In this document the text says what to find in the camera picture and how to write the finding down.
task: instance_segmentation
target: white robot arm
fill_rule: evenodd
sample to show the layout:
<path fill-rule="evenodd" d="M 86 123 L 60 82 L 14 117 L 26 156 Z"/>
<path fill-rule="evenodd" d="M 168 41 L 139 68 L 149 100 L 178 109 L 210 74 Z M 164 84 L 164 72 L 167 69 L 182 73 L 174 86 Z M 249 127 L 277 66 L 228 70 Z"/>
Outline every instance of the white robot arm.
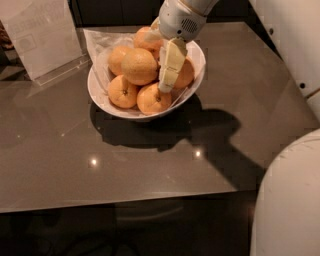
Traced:
<path fill-rule="evenodd" d="M 186 43 L 197 37 L 219 0 L 165 0 L 148 35 L 169 40 L 160 51 L 159 90 L 170 92 L 187 55 Z"/>

